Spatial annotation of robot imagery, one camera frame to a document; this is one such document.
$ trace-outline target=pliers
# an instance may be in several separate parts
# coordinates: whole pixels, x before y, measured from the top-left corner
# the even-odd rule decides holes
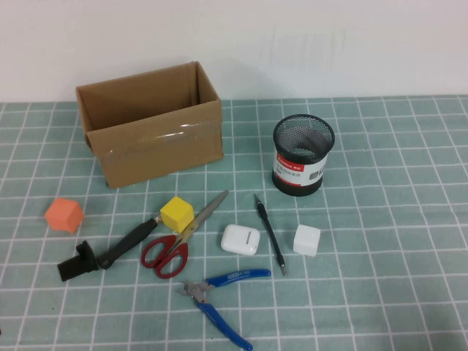
[[[234,344],[240,348],[251,351],[254,347],[241,336],[239,336],[221,317],[218,311],[209,303],[204,292],[214,289],[215,287],[222,287],[238,280],[257,278],[261,276],[270,276],[271,272],[268,269],[250,269],[245,271],[237,271],[222,276],[215,276],[213,278],[205,279],[202,283],[186,282],[181,293],[183,295],[190,295],[194,298],[197,306],[205,312],[206,316],[211,322]]]

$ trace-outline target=pen tip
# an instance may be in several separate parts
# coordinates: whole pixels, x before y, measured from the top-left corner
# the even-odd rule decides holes
[[[281,268],[281,272],[283,273],[283,276],[287,276],[286,267],[284,265],[280,265],[280,268]]]

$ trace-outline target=red scissors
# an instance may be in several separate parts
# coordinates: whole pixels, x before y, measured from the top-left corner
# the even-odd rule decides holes
[[[205,220],[214,212],[214,210],[216,210],[216,208],[226,198],[228,193],[229,192],[227,190],[224,190],[221,194],[219,194],[213,201],[210,202],[208,206],[203,209],[203,211],[198,214],[198,216],[195,217],[193,221],[190,222],[190,224],[181,234],[162,236],[161,238],[153,240],[151,243],[149,243],[141,254],[141,264],[144,267],[154,269],[156,271],[156,275],[162,279],[169,279],[179,274],[184,269],[187,263],[187,258],[189,256],[189,245],[187,244],[187,240],[189,240],[194,231],[196,231],[198,227],[202,225]],[[148,262],[146,260],[146,255],[148,254],[149,250],[157,244],[164,245],[162,251],[154,260]],[[182,262],[177,267],[177,269],[170,273],[162,273],[161,270],[176,256],[180,256],[182,258]]]

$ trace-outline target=open cardboard box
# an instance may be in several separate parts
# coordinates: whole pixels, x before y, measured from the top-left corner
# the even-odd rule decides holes
[[[223,157],[221,100],[199,62],[78,86],[76,95],[111,188]]]

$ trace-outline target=pen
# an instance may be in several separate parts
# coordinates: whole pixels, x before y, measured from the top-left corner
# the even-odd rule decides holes
[[[275,234],[273,233],[273,229],[271,229],[270,221],[268,221],[268,214],[266,213],[265,206],[262,204],[260,199],[256,194],[254,194],[255,201],[257,202],[257,211],[260,215],[260,218],[265,223],[266,229],[268,234],[270,235],[271,242],[273,243],[273,247],[275,248],[276,259],[278,260],[279,267],[281,268],[281,272],[283,275],[287,276],[286,266],[284,265],[284,258],[281,252],[279,251],[278,242],[276,241]]]

